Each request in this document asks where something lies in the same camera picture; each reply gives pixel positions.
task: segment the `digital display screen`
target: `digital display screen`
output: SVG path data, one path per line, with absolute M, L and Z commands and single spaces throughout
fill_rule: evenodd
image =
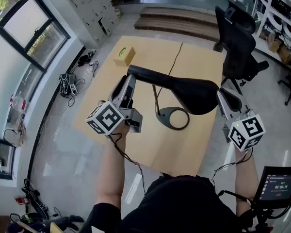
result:
M 287 200 L 291 196 L 291 174 L 266 176 L 259 200 Z

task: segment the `window frame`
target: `window frame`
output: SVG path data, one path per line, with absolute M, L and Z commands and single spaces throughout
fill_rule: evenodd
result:
M 10 170 L 10 174 L 1 174 L 0 173 L 0 179 L 4 179 L 4 180 L 13 180 L 13 165 L 14 165 L 14 155 L 15 155 L 15 147 L 11 144 L 11 143 L 9 143 L 9 142 L 7 142 L 7 141 L 5 141 L 5 140 L 2 140 L 2 139 L 0 139 L 0 144 L 4 144 L 4 145 L 7 145 L 7 146 L 9 146 L 9 147 L 12 147 L 12 162 L 11 162 L 11 170 Z
M 62 47 L 65 45 L 68 39 L 70 39 L 70 35 L 67 33 L 67 31 L 62 27 L 62 25 L 58 22 L 58 20 L 55 18 L 55 16 L 52 14 L 52 12 L 46 7 L 46 5 L 43 3 L 42 0 L 34 0 L 38 6 L 41 8 L 41 10 L 44 12 L 44 14 L 48 17 L 48 20 L 39 28 L 39 30 L 36 31 L 34 36 L 31 38 L 29 43 L 26 45 L 26 47 L 22 47 L 9 33 L 4 29 L 4 26 L 6 23 L 12 18 L 13 15 L 29 0 L 19 0 L 8 12 L 7 14 L 2 18 L 0 21 L 0 35 L 16 50 L 18 51 L 23 57 L 25 57 L 30 63 L 34 64 L 40 71 L 43 72 L 43 74 L 46 73 L 48 67 L 52 63 L 55 56 L 58 54 L 58 52 L 62 49 Z M 44 32 L 44 30 L 51 24 L 54 23 L 60 32 L 65 36 L 65 40 L 62 42 L 60 47 L 56 50 L 52 58 L 50 58 L 48 64 L 46 67 L 42 67 L 37 61 L 35 61 L 32 57 L 30 57 L 27 52 L 29 49 L 33 46 L 33 44 L 36 42 L 36 40 L 40 37 L 40 35 Z

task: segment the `white bottle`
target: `white bottle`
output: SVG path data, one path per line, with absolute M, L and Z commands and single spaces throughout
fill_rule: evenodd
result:
M 10 99 L 10 102 L 11 102 L 13 109 L 15 109 L 18 112 L 21 112 L 23 114 L 26 113 L 27 107 L 29 105 L 29 103 L 26 100 L 24 100 L 21 97 L 15 96 L 15 97 Z

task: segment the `wooden steps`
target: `wooden steps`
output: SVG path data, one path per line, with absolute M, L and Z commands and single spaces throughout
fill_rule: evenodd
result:
M 183 9 L 146 7 L 140 16 L 135 23 L 136 29 L 180 33 L 219 41 L 217 19 L 210 14 Z

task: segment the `black desk lamp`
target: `black desk lamp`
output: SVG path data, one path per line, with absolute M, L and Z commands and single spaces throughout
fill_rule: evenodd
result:
M 134 75 L 137 80 L 152 84 L 157 109 L 156 117 L 170 129 L 182 130 L 189 124 L 188 113 L 203 115 L 212 111 L 218 105 L 217 90 L 219 87 L 212 81 L 176 78 L 133 65 L 128 68 L 127 75 L 130 74 Z M 160 109 L 156 85 L 171 90 L 184 109 L 179 107 Z M 170 116 L 174 111 L 183 111 L 187 115 L 188 121 L 183 127 L 177 128 L 170 123 Z

